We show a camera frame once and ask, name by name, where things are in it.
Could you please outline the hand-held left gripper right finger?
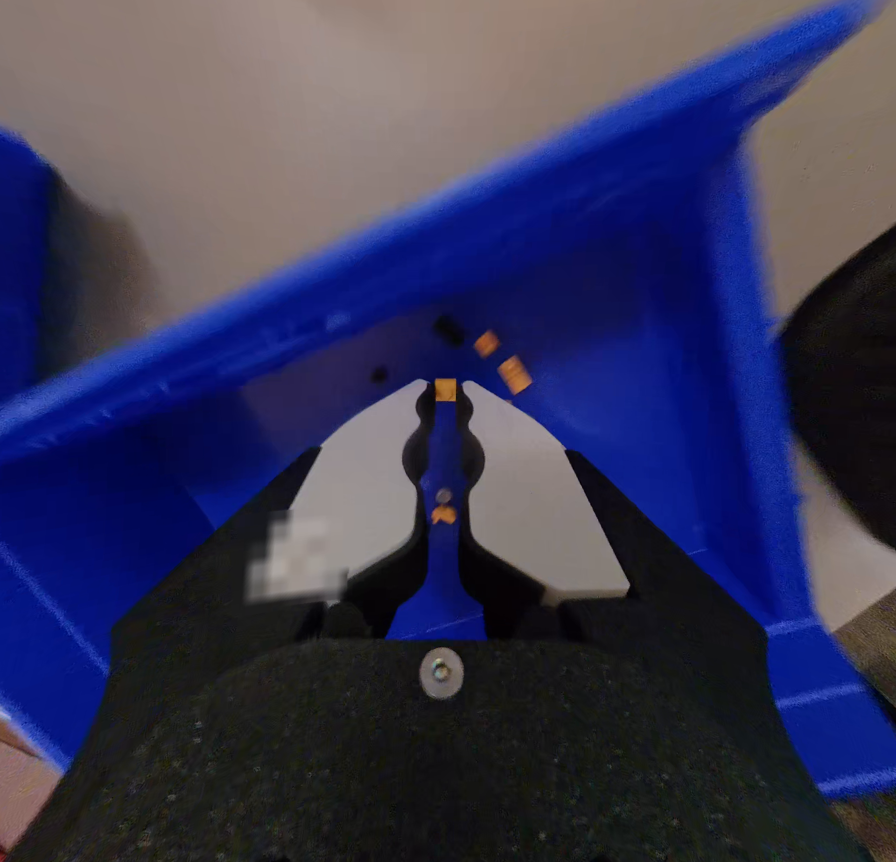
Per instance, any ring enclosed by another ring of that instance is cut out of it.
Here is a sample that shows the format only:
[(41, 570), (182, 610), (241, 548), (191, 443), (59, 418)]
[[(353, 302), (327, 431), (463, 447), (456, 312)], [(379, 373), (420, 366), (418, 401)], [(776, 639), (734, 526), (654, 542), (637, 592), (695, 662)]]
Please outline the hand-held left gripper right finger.
[(472, 380), (458, 391), (465, 479), (458, 568), (489, 639), (536, 610), (623, 603), (631, 583), (570, 463), (530, 415)]

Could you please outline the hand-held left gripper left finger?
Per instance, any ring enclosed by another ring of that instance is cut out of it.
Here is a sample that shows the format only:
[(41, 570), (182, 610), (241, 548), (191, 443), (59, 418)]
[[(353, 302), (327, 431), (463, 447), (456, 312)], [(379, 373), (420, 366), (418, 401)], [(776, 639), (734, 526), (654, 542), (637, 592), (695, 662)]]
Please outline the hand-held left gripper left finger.
[(290, 590), (357, 607), (385, 638), (427, 577), (429, 384), (415, 379), (321, 446), (290, 506)]

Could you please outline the blue plastic bin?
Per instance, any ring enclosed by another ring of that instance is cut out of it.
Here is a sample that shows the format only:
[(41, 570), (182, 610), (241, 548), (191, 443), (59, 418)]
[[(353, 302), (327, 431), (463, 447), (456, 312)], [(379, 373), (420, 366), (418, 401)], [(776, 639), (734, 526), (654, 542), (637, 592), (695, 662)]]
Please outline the blue plastic bin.
[(55, 196), (50, 165), (1, 129), (1, 398), (29, 386), (39, 355), (41, 288)]
[(751, 129), (877, 18), (829, 0), (2, 406), (2, 714), (67, 768), (113, 623), (342, 423), (457, 377), (606, 475), (767, 636), (818, 789), (894, 728), (813, 610)]

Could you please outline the black wrist rest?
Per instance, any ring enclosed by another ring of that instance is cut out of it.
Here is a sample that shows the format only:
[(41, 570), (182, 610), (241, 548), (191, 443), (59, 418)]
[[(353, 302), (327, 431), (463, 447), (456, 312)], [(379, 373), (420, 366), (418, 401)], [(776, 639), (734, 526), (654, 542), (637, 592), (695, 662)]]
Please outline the black wrist rest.
[(894, 227), (805, 297), (779, 348), (805, 449), (857, 520), (894, 548)]

